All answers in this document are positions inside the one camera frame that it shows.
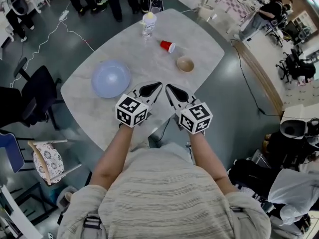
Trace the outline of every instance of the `gray sweater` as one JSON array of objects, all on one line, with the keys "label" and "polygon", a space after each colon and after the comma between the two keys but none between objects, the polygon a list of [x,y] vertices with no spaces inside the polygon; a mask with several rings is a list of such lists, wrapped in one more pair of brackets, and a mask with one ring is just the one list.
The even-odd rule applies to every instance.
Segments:
[{"label": "gray sweater", "polygon": [[[89,185],[71,198],[58,239],[76,238],[88,213],[98,213],[112,238],[268,239],[270,221],[258,201],[226,196],[202,168],[161,149],[129,153],[110,189]],[[242,208],[235,213],[231,208]]]}]

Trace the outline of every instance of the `blue chair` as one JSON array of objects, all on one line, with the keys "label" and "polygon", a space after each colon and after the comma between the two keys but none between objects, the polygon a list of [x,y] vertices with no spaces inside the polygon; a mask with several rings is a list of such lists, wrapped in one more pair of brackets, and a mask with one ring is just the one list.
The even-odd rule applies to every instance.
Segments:
[{"label": "blue chair", "polygon": [[0,129],[0,148],[4,147],[14,173],[34,170],[34,168],[21,169],[25,163],[33,163],[25,160],[17,140],[34,140],[33,138],[15,137],[13,133]]}]

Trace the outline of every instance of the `sleeve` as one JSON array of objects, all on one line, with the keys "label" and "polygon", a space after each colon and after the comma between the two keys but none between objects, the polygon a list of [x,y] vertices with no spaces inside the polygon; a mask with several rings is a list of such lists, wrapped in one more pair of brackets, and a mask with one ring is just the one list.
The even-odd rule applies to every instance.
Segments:
[{"label": "sleeve", "polygon": [[226,198],[231,209],[242,209],[242,212],[232,212],[236,239],[269,239],[270,220],[257,200],[243,192],[229,193]]},{"label": "sleeve", "polygon": [[107,190],[98,185],[88,185],[72,195],[68,210],[63,215],[58,239],[72,239],[79,224],[89,213],[97,213]]},{"label": "sleeve", "polygon": [[303,214],[291,205],[286,205],[280,210],[280,218],[283,220],[283,224],[286,225],[291,225],[292,223],[299,221],[302,216]]}]

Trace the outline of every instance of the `water bottle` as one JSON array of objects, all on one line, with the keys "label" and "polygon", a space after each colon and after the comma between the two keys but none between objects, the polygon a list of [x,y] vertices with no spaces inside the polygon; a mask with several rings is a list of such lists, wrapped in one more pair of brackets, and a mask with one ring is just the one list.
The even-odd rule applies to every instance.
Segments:
[{"label": "water bottle", "polygon": [[145,40],[149,40],[152,37],[152,32],[155,28],[155,22],[157,20],[157,17],[154,13],[149,12],[143,16],[143,38]]}]

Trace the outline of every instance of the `red cup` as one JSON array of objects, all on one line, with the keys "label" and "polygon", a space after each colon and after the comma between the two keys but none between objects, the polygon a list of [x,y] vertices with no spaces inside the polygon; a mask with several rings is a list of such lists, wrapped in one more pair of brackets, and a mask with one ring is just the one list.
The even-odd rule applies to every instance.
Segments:
[{"label": "red cup", "polygon": [[160,42],[160,46],[167,50],[169,53],[172,53],[175,49],[176,44],[173,42],[162,41]]}]

